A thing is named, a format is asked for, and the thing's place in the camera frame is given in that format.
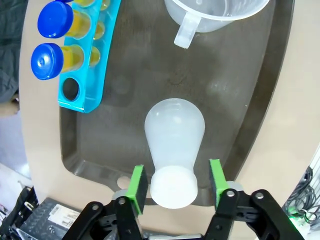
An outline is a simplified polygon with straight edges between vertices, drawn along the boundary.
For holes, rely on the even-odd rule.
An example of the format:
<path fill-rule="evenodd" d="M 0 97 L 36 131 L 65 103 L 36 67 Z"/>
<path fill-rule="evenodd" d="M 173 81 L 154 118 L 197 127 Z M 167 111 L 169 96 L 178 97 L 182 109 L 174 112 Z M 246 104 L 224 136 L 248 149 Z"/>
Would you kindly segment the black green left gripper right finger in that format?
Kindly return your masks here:
<path fill-rule="evenodd" d="M 231 188 L 219 159 L 209 160 L 215 213 L 204 235 L 206 240 L 227 240 L 234 222 L 244 222 L 260 240 L 302 240 L 282 207 L 265 189 L 251 195 Z"/>

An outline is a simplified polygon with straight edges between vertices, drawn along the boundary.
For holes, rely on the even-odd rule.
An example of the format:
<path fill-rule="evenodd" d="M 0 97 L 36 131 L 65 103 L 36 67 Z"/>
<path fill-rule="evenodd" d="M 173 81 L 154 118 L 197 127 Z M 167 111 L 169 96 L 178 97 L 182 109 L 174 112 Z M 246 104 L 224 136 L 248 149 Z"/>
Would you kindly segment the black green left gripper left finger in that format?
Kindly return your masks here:
<path fill-rule="evenodd" d="M 119 240 L 142 240 L 138 216 L 143 213 L 148 178 L 143 165 L 134 167 L 124 195 L 107 205 L 92 201 L 80 212 L 64 235 L 64 240 L 105 240 L 113 235 Z"/>

